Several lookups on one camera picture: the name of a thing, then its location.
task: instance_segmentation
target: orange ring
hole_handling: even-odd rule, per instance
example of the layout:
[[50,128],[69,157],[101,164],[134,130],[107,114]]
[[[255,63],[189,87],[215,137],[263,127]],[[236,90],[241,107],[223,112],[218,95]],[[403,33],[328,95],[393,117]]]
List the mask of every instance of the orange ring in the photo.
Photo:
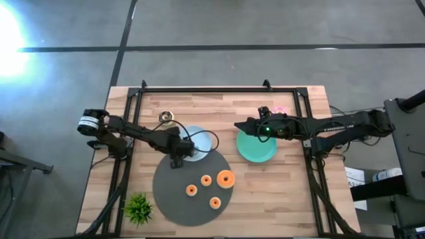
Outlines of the orange ring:
[[198,192],[198,188],[194,185],[189,185],[186,188],[186,194],[189,195],[190,197],[195,196],[197,192]]
[[218,197],[213,197],[210,199],[210,207],[212,209],[219,209],[221,206],[221,200]]
[[234,174],[230,170],[223,170],[217,175],[217,184],[224,188],[229,189],[234,185]]
[[212,181],[212,179],[209,175],[204,175],[204,176],[201,177],[201,183],[204,186],[211,185],[211,181]]

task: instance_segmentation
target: gray plate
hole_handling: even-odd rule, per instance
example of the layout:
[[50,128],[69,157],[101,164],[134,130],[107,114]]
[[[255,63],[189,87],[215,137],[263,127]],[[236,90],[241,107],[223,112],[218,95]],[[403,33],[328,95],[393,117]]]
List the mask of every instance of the gray plate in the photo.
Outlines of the gray plate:
[[[220,215],[233,191],[233,188],[220,188],[216,182],[216,176],[221,170],[230,170],[226,159],[219,152],[213,151],[200,161],[185,161],[179,169],[171,169],[170,161],[169,156],[165,156],[153,176],[153,198],[162,214],[183,226],[199,226]],[[211,176],[210,186],[202,186],[203,175]],[[198,188],[194,197],[186,194],[186,187],[191,184]],[[221,200],[219,209],[214,210],[209,206],[212,197]]]

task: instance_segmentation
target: concrete floor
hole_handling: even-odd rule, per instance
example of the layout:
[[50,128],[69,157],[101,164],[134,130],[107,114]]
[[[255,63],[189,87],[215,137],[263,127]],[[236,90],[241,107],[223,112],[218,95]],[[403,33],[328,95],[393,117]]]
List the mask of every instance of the concrete floor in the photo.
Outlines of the concrete floor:
[[[51,175],[34,172],[11,238],[74,233],[93,154],[76,126],[84,109],[104,107],[117,54],[15,54],[9,45],[119,46],[129,6],[130,0],[0,1],[0,27],[7,31],[0,51],[9,50],[0,55],[0,130],[9,151],[54,165]],[[415,0],[139,0],[128,45],[415,42],[425,42]],[[118,86],[142,79],[151,86],[269,79],[325,85],[330,104],[356,110],[422,90],[424,62],[423,48],[127,52]],[[354,143],[347,153],[349,167],[397,165],[391,138],[373,148]],[[388,236],[381,229],[362,225]]]

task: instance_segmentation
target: teal plate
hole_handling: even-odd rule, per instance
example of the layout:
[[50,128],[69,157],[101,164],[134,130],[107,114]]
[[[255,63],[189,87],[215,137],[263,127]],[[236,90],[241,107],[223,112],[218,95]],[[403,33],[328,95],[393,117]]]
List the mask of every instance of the teal plate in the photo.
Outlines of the teal plate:
[[261,143],[257,137],[246,135],[239,131],[236,137],[236,147],[239,153],[248,161],[253,163],[263,163],[271,159],[276,153],[277,143],[275,138],[269,138],[267,142]]

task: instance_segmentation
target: succulent plant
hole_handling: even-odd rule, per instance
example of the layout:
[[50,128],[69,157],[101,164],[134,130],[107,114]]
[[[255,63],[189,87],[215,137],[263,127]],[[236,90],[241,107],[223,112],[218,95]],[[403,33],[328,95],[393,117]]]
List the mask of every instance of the succulent plant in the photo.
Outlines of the succulent plant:
[[130,218],[130,222],[137,226],[145,224],[147,219],[152,219],[150,214],[152,213],[152,205],[146,199],[146,196],[137,193],[130,197],[124,207],[126,217]]

